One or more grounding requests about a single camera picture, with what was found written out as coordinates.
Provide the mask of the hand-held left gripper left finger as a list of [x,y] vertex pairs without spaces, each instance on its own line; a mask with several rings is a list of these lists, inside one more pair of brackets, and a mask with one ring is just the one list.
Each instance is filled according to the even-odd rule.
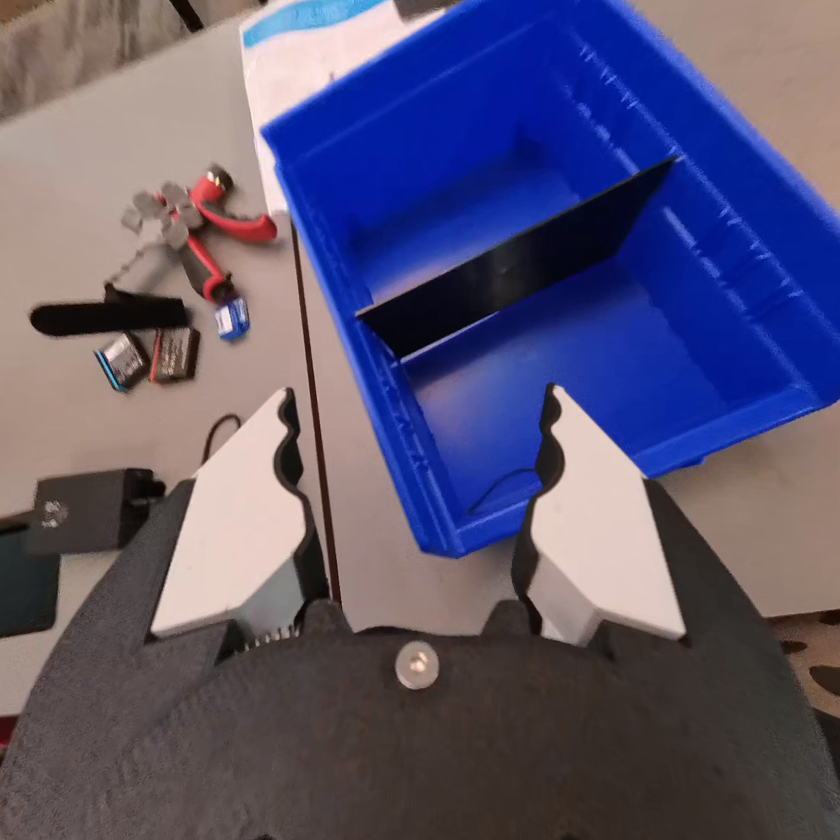
[[286,640],[329,597],[299,435],[296,395],[281,388],[194,474],[154,637],[232,622],[246,642]]

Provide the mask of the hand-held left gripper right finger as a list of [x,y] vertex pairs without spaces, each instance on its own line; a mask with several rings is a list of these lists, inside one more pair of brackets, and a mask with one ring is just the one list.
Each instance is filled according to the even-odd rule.
[[646,476],[559,385],[545,390],[539,429],[541,487],[511,564],[532,634],[584,647],[609,622],[680,640]]

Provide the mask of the blue plastic storage bin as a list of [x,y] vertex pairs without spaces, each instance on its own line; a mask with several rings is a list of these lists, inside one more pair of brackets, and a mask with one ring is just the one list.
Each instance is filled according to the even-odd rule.
[[[838,217],[624,2],[463,2],[261,133],[424,552],[519,530],[549,383],[652,478],[838,400]],[[402,360],[356,321],[672,155],[613,259]]]

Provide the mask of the black power adapter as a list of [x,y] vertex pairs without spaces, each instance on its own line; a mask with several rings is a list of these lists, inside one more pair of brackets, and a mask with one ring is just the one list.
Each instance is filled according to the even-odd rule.
[[37,481],[28,520],[34,556],[100,553],[127,546],[165,498],[151,469],[126,468]]

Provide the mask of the dark flat device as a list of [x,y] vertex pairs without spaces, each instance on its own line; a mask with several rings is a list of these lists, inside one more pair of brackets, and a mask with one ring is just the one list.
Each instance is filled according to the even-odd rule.
[[1,639],[50,630],[56,622],[60,556],[28,551],[28,518],[2,520]]

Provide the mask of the small blue white pack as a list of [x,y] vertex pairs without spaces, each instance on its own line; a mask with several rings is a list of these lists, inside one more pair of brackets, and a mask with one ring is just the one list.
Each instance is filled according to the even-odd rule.
[[250,329],[249,310],[243,297],[226,301],[214,310],[217,336],[233,343],[244,338]]

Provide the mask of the black bin divider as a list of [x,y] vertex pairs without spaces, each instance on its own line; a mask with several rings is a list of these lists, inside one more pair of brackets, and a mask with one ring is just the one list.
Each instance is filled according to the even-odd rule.
[[618,255],[672,155],[354,317],[399,360]]

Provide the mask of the white and blue box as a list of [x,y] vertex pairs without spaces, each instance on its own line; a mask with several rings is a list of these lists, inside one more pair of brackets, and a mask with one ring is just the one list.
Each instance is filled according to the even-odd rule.
[[241,23],[241,63],[269,215],[288,214],[288,204],[261,129],[456,4],[275,1]]

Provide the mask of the red handled hand tool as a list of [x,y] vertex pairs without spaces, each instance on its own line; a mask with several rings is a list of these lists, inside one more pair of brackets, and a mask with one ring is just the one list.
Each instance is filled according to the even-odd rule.
[[135,259],[148,247],[164,246],[181,264],[200,298],[218,308],[237,299],[231,274],[210,255],[202,233],[212,227],[247,244],[267,245],[277,238],[277,225],[264,213],[243,216],[230,212],[227,200],[234,189],[231,174],[210,164],[190,188],[166,182],[156,192],[135,193],[121,218],[122,226],[143,242]]

